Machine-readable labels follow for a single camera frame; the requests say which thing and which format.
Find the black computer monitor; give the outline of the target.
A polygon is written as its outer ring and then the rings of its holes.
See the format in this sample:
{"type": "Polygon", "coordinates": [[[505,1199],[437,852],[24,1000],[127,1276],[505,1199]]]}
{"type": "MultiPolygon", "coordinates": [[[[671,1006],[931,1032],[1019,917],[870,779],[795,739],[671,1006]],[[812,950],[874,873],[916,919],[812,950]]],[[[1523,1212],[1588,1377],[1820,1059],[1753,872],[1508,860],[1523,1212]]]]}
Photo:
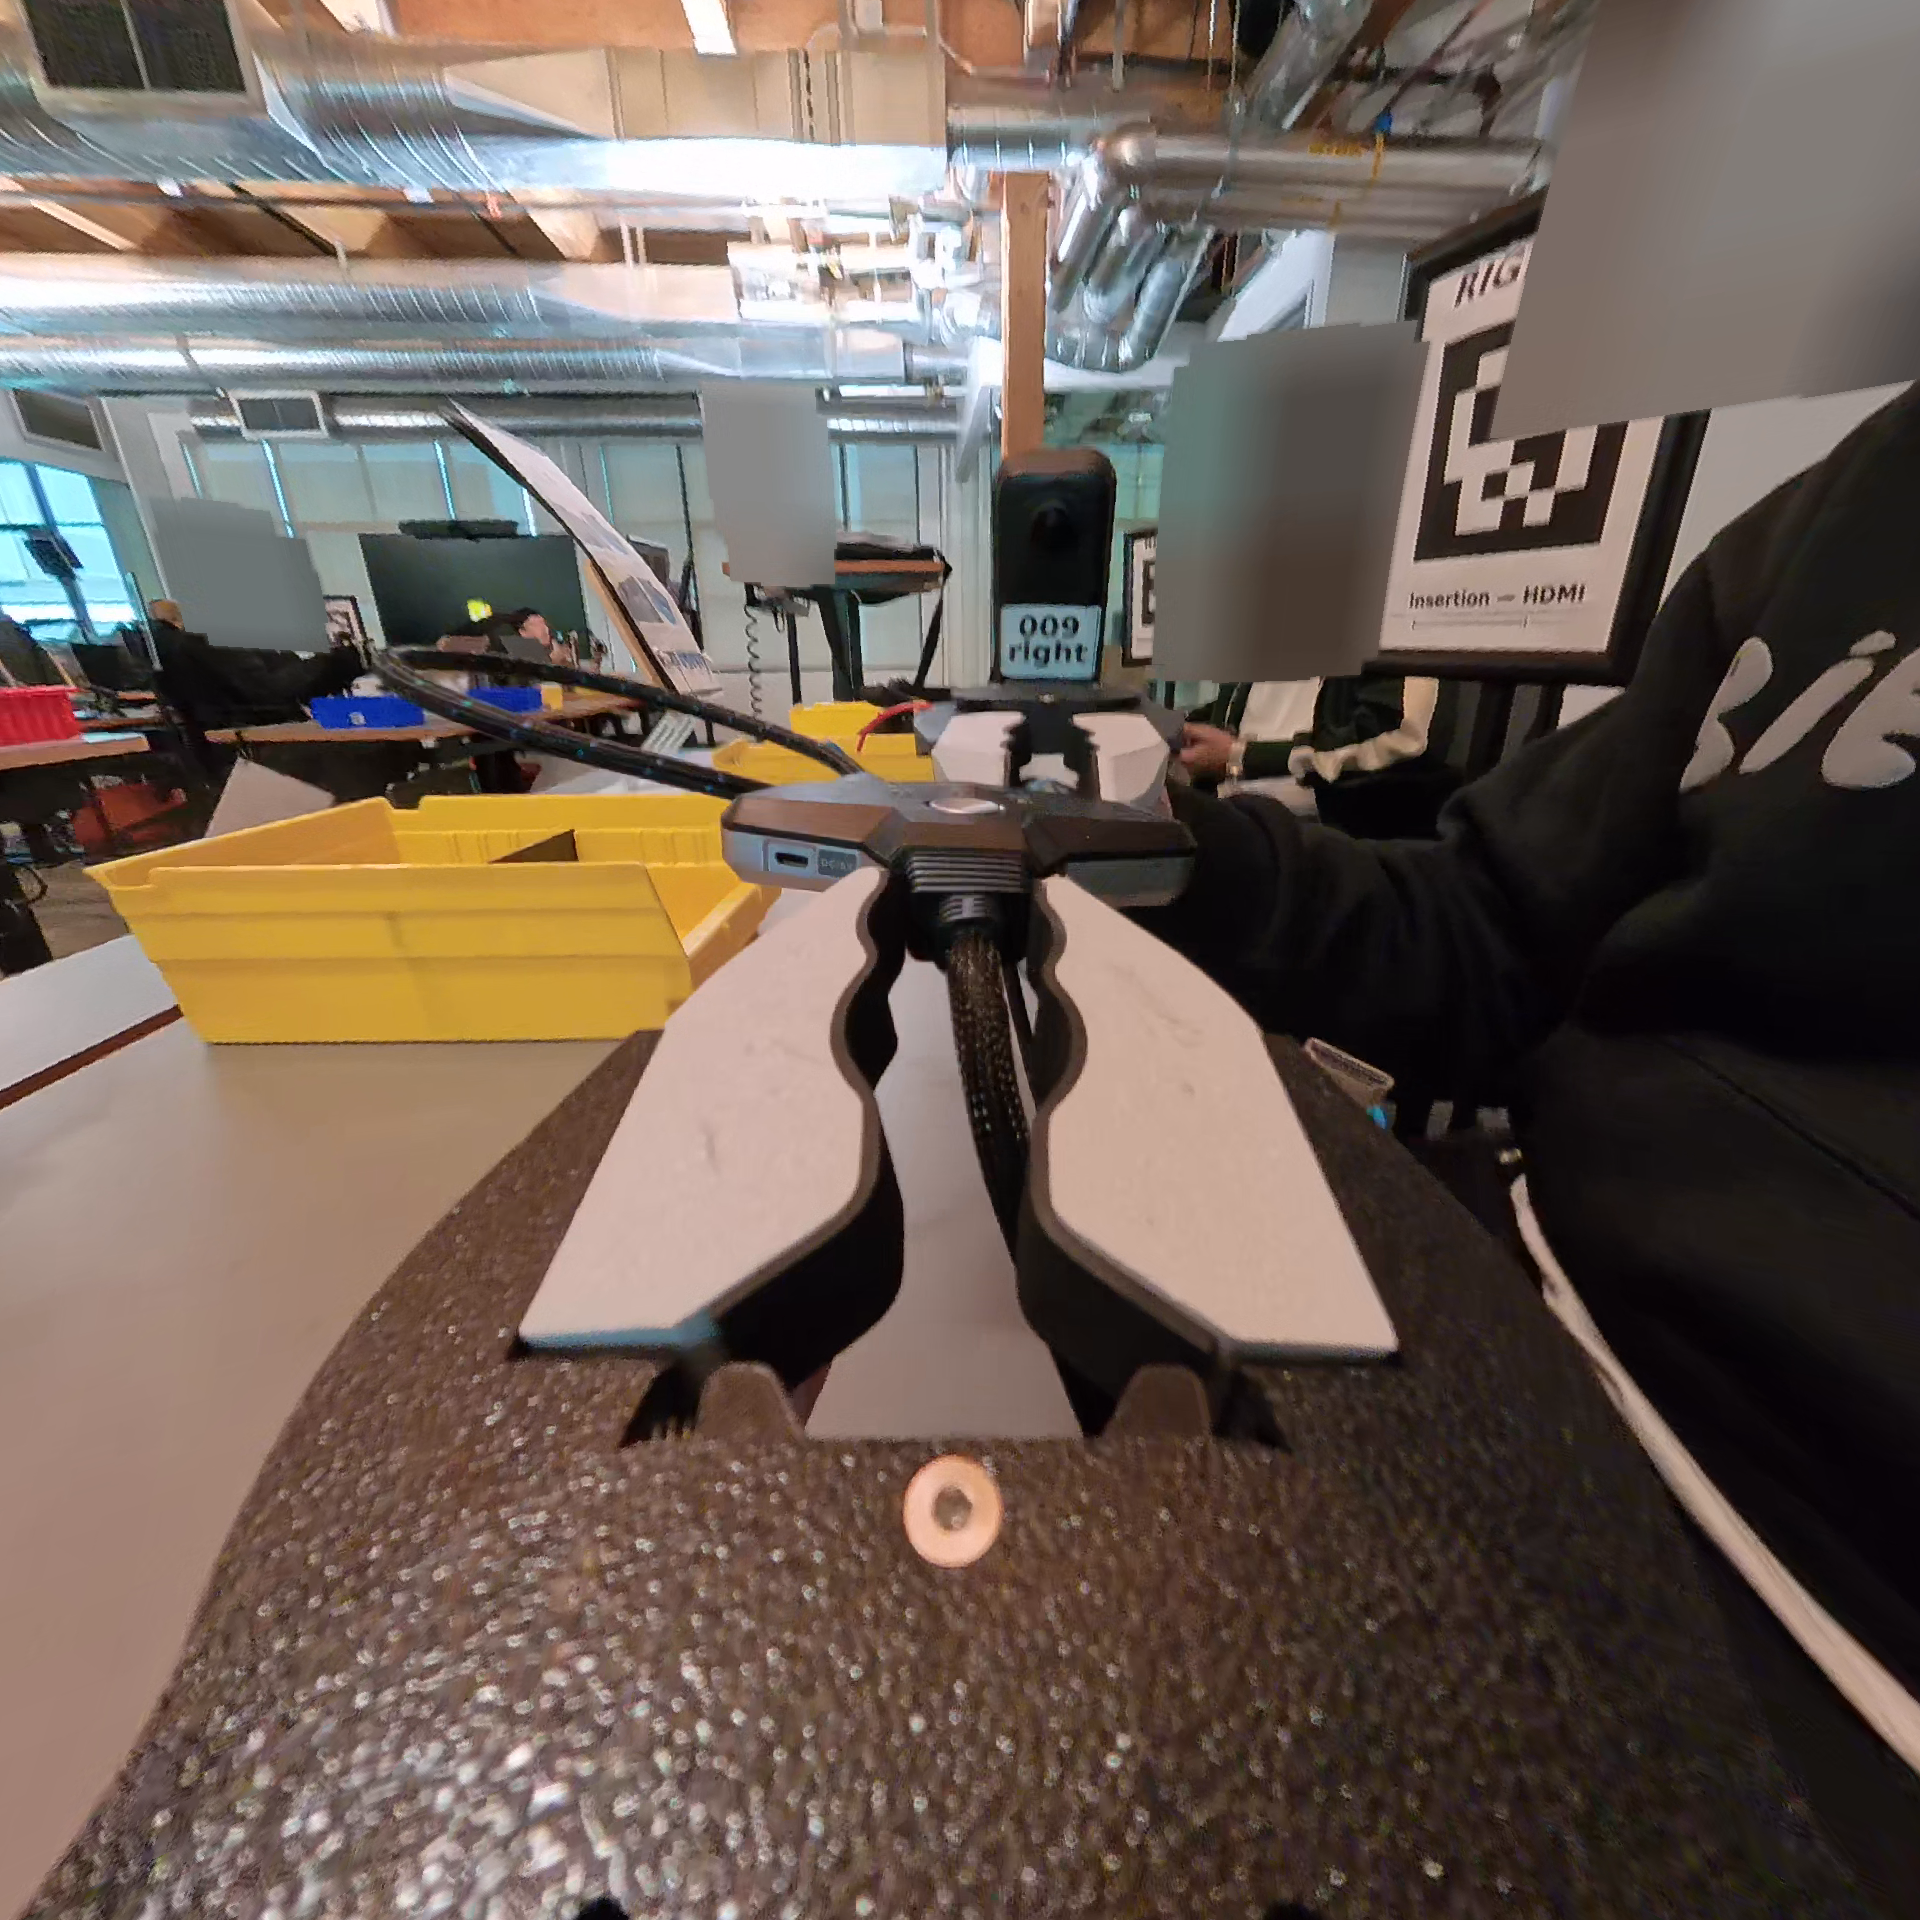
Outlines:
{"type": "Polygon", "coordinates": [[[469,539],[358,533],[387,645],[428,647],[481,616],[534,609],[559,633],[590,629],[578,549],[567,536],[469,539]]]}

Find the silver air duct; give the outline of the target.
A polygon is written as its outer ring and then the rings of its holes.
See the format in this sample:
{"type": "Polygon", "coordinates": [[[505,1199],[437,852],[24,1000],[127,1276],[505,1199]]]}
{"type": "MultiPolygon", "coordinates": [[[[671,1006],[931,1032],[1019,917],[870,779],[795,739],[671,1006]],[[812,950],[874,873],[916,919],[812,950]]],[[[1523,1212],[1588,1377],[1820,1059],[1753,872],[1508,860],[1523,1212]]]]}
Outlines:
{"type": "Polygon", "coordinates": [[[239,31],[252,55],[248,97],[107,97],[44,86],[24,17],[5,17],[5,173],[473,193],[639,185],[619,135],[510,102],[431,52],[371,36],[239,31]]]}

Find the person's right forearm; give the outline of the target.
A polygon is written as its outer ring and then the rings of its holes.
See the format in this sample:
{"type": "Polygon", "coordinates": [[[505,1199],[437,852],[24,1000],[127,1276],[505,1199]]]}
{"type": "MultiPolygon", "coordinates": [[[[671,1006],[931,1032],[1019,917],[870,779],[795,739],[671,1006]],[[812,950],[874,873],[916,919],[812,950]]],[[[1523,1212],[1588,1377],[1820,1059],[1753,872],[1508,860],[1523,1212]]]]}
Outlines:
{"type": "Polygon", "coordinates": [[[1571,1008],[1673,824],[1610,713],[1462,786],[1437,836],[1364,839],[1186,786],[1186,890],[1139,921],[1266,1033],[1323,1039],[1435,1094],[1493,1092],[1571,1008]]]}

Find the yellow plastic bin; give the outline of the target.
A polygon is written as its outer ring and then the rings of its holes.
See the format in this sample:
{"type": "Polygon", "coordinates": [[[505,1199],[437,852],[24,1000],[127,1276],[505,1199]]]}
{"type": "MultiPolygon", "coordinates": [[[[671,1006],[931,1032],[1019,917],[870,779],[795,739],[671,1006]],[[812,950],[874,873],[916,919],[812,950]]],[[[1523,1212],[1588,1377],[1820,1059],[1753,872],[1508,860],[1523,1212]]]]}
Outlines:
{"type": "Polygon", "coordinates": [[[92,867],[208,1043],[656,1032],[774,890],[687,792],[381,798],[92,867]]]}
{"type": "MultiPolygon", "coordinates": [[[[790,707],[785,722],[790,731],[825,742],[850,754],[864,773],[891,783],[929,783],[939,779],[935,758],[915,731],[915,719],[929,703],[907,700],[876,705],[867,700],[814,702],[790,707]]],[[[730,735],[720,742],[710,765],[738,779],[764,786],[820,783],[838,773],[826,764],[778,742],[730,735]]]]}

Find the tilted document stand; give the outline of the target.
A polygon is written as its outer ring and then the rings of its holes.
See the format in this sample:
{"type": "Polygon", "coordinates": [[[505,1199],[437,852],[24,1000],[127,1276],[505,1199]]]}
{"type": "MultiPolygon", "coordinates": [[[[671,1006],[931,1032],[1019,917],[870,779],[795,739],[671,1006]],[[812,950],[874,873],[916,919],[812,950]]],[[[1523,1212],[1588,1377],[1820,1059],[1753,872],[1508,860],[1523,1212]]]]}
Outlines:
{"type": "Polygon", "coordinates": [[[636,543],[594,505],[588,492],[583,492],[538,445],[464,403],[446,400],[443,418],[568,533],[640,678],[694,700],[718,697],[725,689],[722,680],[701,647],[679,600],[636,543]]]}

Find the wooden support post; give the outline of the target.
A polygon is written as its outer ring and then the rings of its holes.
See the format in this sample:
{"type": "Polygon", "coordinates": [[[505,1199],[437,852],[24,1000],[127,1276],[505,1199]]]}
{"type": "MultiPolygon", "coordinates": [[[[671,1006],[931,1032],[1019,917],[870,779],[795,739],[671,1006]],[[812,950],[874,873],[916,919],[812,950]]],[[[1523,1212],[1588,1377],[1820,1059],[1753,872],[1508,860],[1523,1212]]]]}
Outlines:
{"type": "Polygon", "coordinates": [[[1002,463],[1044,445],[1050,178],[1007,172],[1000,183],[1002,247],[1002,463]]]}

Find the grey metal video switch box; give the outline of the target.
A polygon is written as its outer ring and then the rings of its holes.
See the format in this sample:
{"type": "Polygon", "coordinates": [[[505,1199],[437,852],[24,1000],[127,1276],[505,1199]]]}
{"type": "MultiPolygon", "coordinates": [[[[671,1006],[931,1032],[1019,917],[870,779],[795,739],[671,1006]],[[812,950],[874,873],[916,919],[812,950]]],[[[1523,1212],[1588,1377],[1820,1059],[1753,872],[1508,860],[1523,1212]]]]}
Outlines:
{"type": "Polygon", "coordinates": [[[1047,878],[1146,907],[1173,901],[1195,861],[1191,831],[1139,805],[955,779],[757,786],[720,828],[733,873],[755,883],[822,892],[876,869],[905,948],[939,965],[970,927],[999,954],[1027,956],[1031,900],[1047,878]]]}

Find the grey desk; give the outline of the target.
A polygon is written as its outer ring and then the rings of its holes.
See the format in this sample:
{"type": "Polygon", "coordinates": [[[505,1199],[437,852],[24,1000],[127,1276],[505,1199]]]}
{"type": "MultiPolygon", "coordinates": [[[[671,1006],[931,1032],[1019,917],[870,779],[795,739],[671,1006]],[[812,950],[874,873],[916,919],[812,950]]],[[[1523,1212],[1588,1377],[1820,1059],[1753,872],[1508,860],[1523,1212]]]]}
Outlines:
{"type": "Polygon", "coordinates": [[[1293,1915],[1255,1457],[1073,1459],[929,968],[814,1438],[510,1354],[645,1043],[218,1050],[5,1115],[5,1915],[1293,1915]]]}

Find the framed marker poster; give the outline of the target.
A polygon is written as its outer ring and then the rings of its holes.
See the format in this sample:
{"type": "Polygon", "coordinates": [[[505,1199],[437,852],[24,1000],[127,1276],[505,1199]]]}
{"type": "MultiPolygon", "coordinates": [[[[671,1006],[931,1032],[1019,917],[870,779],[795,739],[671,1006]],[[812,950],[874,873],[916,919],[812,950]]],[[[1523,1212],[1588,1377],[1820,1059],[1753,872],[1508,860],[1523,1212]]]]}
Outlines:
{"type": "Polygon", "coordinates": [[[1544,199],[1406,260],[1427,363],[1377,669],[1623,688],[1664,600],[1710,413],[1494,429],[1544,199]]]}

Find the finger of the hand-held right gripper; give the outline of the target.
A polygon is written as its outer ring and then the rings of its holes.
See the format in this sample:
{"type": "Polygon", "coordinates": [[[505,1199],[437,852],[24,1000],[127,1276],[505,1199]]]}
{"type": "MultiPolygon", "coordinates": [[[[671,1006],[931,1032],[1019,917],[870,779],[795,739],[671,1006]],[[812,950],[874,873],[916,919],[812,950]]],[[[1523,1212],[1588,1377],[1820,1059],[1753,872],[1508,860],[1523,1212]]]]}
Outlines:
{"type": "Polygon", "coordinates": [[[969,788],[1016,788],[1027,751],[1027,715],[1012,707],[924,707],[915,739],[932,779],[969,788]]]}
{"type": "Polygon", "coordinates": [[[1083,709],[1071,727],[1069,770],[1083,799],[1173,812],[1166,793],[1173,748],[1143,707],[1083,709]]]}

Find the ceiling vent box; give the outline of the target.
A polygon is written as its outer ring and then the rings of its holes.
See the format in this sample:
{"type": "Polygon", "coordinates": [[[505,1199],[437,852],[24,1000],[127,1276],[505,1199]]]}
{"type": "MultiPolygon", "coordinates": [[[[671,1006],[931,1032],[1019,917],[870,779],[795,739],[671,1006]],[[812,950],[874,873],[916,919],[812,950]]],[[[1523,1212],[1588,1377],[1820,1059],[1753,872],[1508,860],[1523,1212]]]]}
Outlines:
{"type": "Polygon", "coordinates": [[[57,91],[239,102],[257,89],[228,2],[21,2],[36,78],[57,91]]]}

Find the person's torso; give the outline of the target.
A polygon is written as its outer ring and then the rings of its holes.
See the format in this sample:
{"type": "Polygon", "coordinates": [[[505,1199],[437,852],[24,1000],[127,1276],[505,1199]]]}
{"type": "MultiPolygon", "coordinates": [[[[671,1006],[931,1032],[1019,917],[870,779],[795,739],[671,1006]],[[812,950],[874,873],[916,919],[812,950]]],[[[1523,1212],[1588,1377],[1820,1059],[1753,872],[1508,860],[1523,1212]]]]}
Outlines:
{"type": "Polygon", "coordinates": [[[1916,1915],[1916,390],[1728,524],[1513,765],[1601,888],[1526,1233],[1812,1813],[1916,1915]]]}

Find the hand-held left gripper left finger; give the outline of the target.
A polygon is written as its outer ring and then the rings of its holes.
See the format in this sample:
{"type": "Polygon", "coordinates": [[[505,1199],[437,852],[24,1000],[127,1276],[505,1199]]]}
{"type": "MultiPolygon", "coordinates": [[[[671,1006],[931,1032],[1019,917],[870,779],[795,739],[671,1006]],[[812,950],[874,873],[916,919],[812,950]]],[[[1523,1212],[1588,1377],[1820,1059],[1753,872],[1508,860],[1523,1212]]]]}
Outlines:
{"type": "Polygon", "coordinates": [[[810,1380],[894,1305],[889,878],[814,894],[672,1013],[518,1324],[538,1354],[810,1380]]]}

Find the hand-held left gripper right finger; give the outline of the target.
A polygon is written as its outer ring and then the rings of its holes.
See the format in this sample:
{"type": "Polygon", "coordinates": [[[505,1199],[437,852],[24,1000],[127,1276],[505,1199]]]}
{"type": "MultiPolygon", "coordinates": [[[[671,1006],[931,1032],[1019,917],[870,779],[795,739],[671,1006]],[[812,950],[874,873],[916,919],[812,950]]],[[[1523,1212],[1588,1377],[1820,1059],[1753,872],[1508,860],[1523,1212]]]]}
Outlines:
{"type": "Polygon", "coordinates": [[[1401,1336],[1279,1059],[1232,996],[1069,875],[1031,912],[1037,1109],[1021,1309],[1087,1401],[1176,1368],[1220,1414],[1262,1368],[1401,1336]]]}

